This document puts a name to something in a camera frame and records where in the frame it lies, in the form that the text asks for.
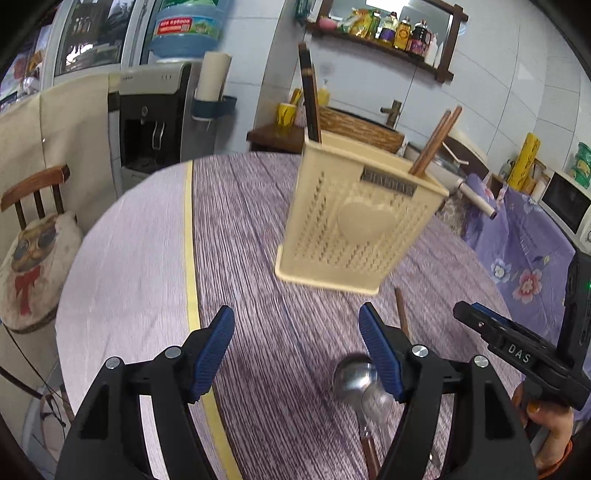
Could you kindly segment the right hand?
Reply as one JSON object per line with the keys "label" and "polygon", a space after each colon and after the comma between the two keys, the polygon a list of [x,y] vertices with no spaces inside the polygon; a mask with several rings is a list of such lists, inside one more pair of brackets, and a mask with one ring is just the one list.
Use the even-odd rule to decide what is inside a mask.
{"label": "right hand", "polygon": [[524,407],[523,396],[524,382],[518,385],[512,397],[522,426],[532,421],[549,431],[542,447],[534,455],[538,477],[543,479],[554,473],[572,451],[574,413],[571,408],[540,400],[532,400]]}

